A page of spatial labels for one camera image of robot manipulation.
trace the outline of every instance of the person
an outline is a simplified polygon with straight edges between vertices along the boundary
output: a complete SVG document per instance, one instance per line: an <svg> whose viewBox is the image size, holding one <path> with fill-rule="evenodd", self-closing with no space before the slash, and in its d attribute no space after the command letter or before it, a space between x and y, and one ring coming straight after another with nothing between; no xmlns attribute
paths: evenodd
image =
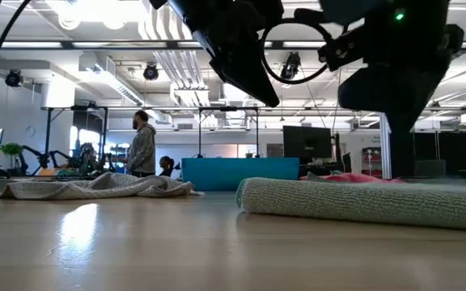
<svg viewBox="0 0 466 291"><path fill-rule="evenodd" d="M155 128L148 124L149 116L140 110L134 113L133 129L136 137L130 146L127 170L136 177L155 175Z"/></svg>
<svg viewBox="0 0 466 291"><path fill-rule="evenodd" d="M159 160L159 166L163 169L159 175L170 177L174 170L174 160L168 156L164 156Z"/></svg>

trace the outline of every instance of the pink cloth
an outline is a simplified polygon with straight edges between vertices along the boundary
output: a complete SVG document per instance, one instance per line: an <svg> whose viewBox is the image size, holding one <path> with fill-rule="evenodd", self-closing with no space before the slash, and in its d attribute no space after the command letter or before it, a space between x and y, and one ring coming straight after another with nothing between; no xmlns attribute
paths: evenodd
<svg viewBox="0 0 466 291"><path fill-rule="evenodd" d="M326 179L328 181L334 182L343 182L343 183L405 183L399 179L393 180L384 180L375 178L369 175L364 174L354 174L354 173L345 173L341 175L329 175L329 176L321 176L321 178ZM302 177L300 180L307 180L307 177Z"/></svg>

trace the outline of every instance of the gray blanket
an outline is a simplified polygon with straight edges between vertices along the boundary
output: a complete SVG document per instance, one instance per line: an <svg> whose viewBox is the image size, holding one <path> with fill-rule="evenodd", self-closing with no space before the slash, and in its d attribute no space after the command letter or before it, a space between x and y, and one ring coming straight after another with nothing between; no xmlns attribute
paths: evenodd
<svg viewBox="0 0 466 291"><path fill-rule="evenodd" d="M127 196L172 197L196 194L192 183L168 177L136 178L106 173L93 181L40 182L0 180L0 198L18 200L74 200Z"/></svg>
<svg viewBox="0 0 466 291"><path fill-rule="evenodd" d="M320 183L252 178L237 192L251 213L466 230L466 186Z"/></svg>

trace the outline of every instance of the table surface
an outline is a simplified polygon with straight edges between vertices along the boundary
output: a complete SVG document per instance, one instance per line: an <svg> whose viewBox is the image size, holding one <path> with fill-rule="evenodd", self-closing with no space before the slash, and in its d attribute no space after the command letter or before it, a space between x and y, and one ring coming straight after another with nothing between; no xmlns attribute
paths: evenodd
<svg viewBox="0 0 466 291"><path fill-rule="evenodd" d="M246 214L224 193L0 200L0 290L466 290L466 231Z"/></svg>

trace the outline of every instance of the ceiling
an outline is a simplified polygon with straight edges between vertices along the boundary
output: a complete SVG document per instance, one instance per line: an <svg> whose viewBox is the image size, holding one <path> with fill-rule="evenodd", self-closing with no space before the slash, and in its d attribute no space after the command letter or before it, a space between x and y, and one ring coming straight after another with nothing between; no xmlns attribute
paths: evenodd
<svg viewBox="0 0 466 291"><path fill-rule="evenodd" d="M101 0L102 2L115 2L114 0ZM15 8L19 5L20 0L3 0L0 7L0 34L8 22L9 18L15 12ZM145 40L145 34L138 30L138 24L146 21L152 21L151 26L154 26L154 32L148 33L147 36L153 39L161 40L184 40L184 26L178 19L172 19L171 8L165 6L160 11L150 11L150 6L146 0L124 0L117 1L114 10L104 11L102 13L111 13L106 19L120 19L121 22L126 22L120 29L109 29L107 24L98 20L98 17L91 16L88 13L81 17L86 17L75 29L66 30L59 23L59 15L61 14L58 8L53 7L63 5L65 0L45 0L32 1L14 25L8 40L19 41L34 41L34 40L70 40L70 41L103 41L103 40L128 40L131 43L134 41ZM292 16L293 10L297 7L318 9L317 1L298 1L284 0L286 8L286 16ZM466 0L451 1L451 9L449 10L448 23L456 23L465 30L466 38ZM356 27L360 23L355 23L351 27ZM336 25L326 25L328 31L333 36L341 34L341 28ZM268 40L321 40L320 35L308 27L299 25L286 25L275 28L269 33ZM82 50L54 50L54 51L37 51L37 50L4 50L0 54L0 58L4 61L13 60L42 60L49 61L55 66L63 69L78 80L78 84L83 84L77 88L77 99L91 99L97 103L113 105L113 106L131 106L131 103L125 102L123 97L113 90L110 86L101 82L87 81L87 72L81 69L81 56L83 53L92 53L99 60L107 60L108 58L116 64L117 77L129 88L137 92L147 101L149 105L156 106L175 106L173 99L170 98L171 84L174 83L168 77L165 68L158 63L159 78L156 81L146 81L142 76L143 70L147 63L157 62L156 52L152 50L98 50L87 51ZM285 50L268 50L265 57L268 63L274 70L278 70L288 51ZM300 50L303 69L300 71L302 75L310 75L321 67L318 61L317 52L314 50ZM178 60L183 61L183 57L176 52ZM209 100L212 103L225 101L222 95L222 81L217 74L210 68L208 64L210 57L205 51L195 51L196 63L198 64L202 81L209 90ZM292 86L290 88L282 87L282 84L273 82L273 86L278 96L282 100L284 107L303 107L314 106L314 100L318 106L336 106L337 104L337 88L341 82L344 82L355 71L363 67L361 61L343 66L335 72L325 72L318 78L302 85ZM29 78L35 78L37 82L48 82L49 74L44 76L38 75L37 72L30 73ZM434 93L434 99L446 98L451 94L461 93L458 98L443 103L447 106L464 106L466 105L466 53L457 57L452 63L447 72L444 82L438 87ZM246 99L245 105L257 104L263 106L260 102L254 99ZM122 117L125 114L114 113L115 117Z"/></svg>

